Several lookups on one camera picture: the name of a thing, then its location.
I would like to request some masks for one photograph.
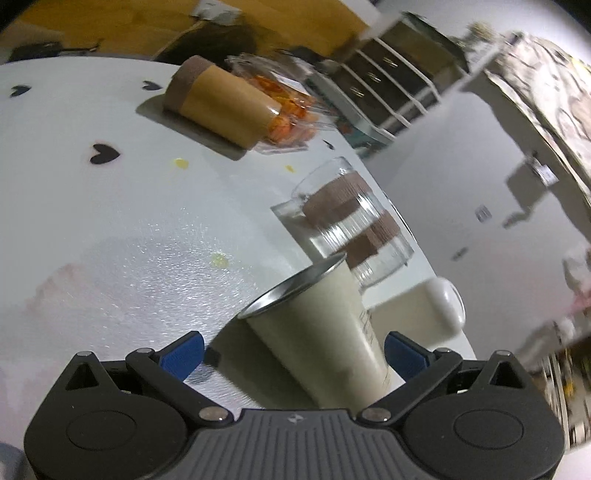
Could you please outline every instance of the clear plastic box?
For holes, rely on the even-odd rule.
[[[230,56],[226,62],[232,73],[281,104],[281,112],[269,126],[266,142],[257,150],[274,153],[278,148],[298,148],[313,138],[318,130],[332,130],[338,114],[312,95],[281,64],[250,54]]]

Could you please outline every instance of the sticker label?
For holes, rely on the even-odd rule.
[[[279,83],[282,83],[283,85],[287,85],[289,88],[293,88],[294,90],[297,90],[298,92],[303,93],[304,95],[310,95],[308,93],[308,90],[306,90],[306,87],[304,87],[300,82],[297,82],[296,80],[291,80],[291,79],[286,78],[282,75],[279,75],[278,73],[275,73],[275,72],[271,72],[271,73],[277,79],[277,81]]]

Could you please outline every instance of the cup rim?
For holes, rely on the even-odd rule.
[[[312,264],[250,302],[236,315],[236,318],[245,320],[258,316],[299,295],[334,271],[346,258],[346,252],[339,252]]]

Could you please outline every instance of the kraft paper tube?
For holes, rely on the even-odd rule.
[[[247,150],[265,137],[281,105],[199,56],[174,74],[164,106]]]

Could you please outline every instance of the glass cup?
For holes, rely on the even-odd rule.
[[[347,252],[347,264],[364,290],[398,270],[414,251],[392,215],[343,157],[311,172],[292,192],[323,257]]]

